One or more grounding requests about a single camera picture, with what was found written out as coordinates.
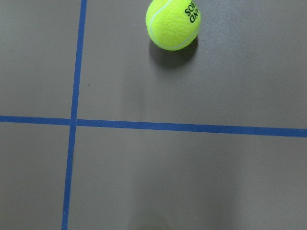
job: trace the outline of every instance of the white seam on tennis ball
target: white seam on tennis ball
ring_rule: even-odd
[[[149,25],[149,28],[150,28],[150,34],[152,36],[152,39],[154,40],[154,42],[159,45],[161,48],[164,48],[164,49],[177,49],[181,46],[183,46],[188,40],[190,40],[193,36],[195,36],[195,34],[198,33],[199,31],[199,28],[197,28],[193,33],[192,35],[190,35],[186,40],[184,40],[181,44],[179,44],[178,46],[164,46],[162,45],[160,42],[157,41],[157,39],[154,37],[154,33],[153,33],[153,22],[154,22],[154,19],[155,17],[162,11],[164,10],[173,0],[169,0],[163,7],[161,7],[152,17],[152,19],[150,20],[150,25]]]

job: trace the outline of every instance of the logo on tennis ball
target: logo on tennis ball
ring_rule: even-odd
[[[190,18],[190,22],[194,23],[199,15],[199,11],[194,1],[191,1],[190,5],[184,11]]]

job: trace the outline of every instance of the ball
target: ball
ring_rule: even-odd
[[[153,0],[146,14],[147,32],[160,48],[180,50],[197,36],[201,13],[193,0]]]

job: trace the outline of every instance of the blue line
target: blue line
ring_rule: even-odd
[[[86,0],[81,0],[75,74],[73,81],[72,103],[71,103],[71,126],[69,132],[68,154],[67,154],[67,164],[66,164],[65,191],[64,191],[62,228],[61,228],[62,230],[68,229],[68,220],[69,220],[72,163],[73,163],[73,152],[74,152],[75,138],[76,138],[76,122],[77,122],[77,113],[78,113],[86,4],[87,4]]]
[[[77,126],[307,138],[307,129],[297,129],[297,128],[214,126],[214,125],[81,120],[81,119],[77,120]]]
[[[59,125],[59,126],[69,126],[71,124],[70,119],[26,117],[26,116],[0,116],[0,122]]]

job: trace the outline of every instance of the floor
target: floor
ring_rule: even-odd
[[[150,2],[0,2],[0,229],[307,229],[307,2]]]

